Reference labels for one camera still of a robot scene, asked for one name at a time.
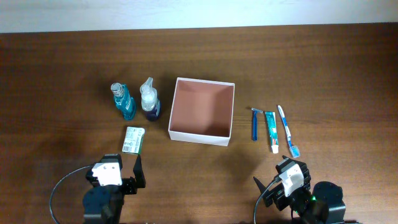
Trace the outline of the green white soap bar box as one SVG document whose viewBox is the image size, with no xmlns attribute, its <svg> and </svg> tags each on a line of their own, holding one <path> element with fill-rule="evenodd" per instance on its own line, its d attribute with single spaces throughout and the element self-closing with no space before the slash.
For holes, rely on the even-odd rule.
<svg viewBox="0 0 398 224">
<path fill-rule="evenodd" d="M 145 132 L 144 128 L 128 126 L 126 128 L 122 152 L 139 155 L 141 153 Z"/>
</svg>

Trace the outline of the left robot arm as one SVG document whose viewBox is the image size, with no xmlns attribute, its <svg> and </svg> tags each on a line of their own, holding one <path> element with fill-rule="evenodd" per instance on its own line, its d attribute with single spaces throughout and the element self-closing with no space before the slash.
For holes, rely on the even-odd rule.
<svg viewBox="0 0 398 224">
<path fill-rule="evenodd" d="M 106 154 L 88 170 L 86 179 L 93 188 L 83 197 L 85 223 L 119 223 L 124 197 L 146 187 L 141 156 L 136 158 L 133 177 L 121 177 L 122 168 L 120 154 Z"/>
</svg>

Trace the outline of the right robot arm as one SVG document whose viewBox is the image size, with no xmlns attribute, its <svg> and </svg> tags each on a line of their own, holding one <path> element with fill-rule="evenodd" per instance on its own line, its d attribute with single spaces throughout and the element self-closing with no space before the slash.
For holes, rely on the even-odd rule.
<svg viewBox="0 0 398 224">
<path fill-rule="evenodd" d="M 291 213 L 298 215 L 293 219 L 296 223 L 344 223 L 343 189 L 328 181 L 319 182 L 311 189 L 307 164 L 287 156 L 282 158 L 275 166 L 277 175 L 268 185 L 254 178 L 261 194 L 254 206 L 253 221 L 263 200 L 266 207 L 275 205 L 279 211 L 289 207 Z"/>
</svg>

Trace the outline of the dark blue pump soap bottle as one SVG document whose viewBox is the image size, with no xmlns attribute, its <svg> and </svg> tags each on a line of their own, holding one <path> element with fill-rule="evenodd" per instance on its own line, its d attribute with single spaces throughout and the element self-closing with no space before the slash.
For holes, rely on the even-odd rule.
<svg viewBox="0 0 398 224">
<path fill-rule="evenodd" d="M 156 121 L 160 116 L 160 100 L 157 90 L 152 86 L 154 79 L 149 77 L 140 87 L 141 106 L 149 121 Z"/>
</svg>

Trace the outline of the teal mouthwash bottle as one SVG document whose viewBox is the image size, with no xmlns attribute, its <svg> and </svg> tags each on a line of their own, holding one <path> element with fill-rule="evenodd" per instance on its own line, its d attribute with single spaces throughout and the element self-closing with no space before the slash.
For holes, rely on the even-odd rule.
<svg viewBox="0 0 398 224">
<path fill-rule="evenodd" d="M 114 95 L 114 103 L 117 109 L 122 112 L 124 119 L 133 120 L 136 114 L 136 103 L 126 84 L 113 83 L 111 91 Z"/>
</svg>

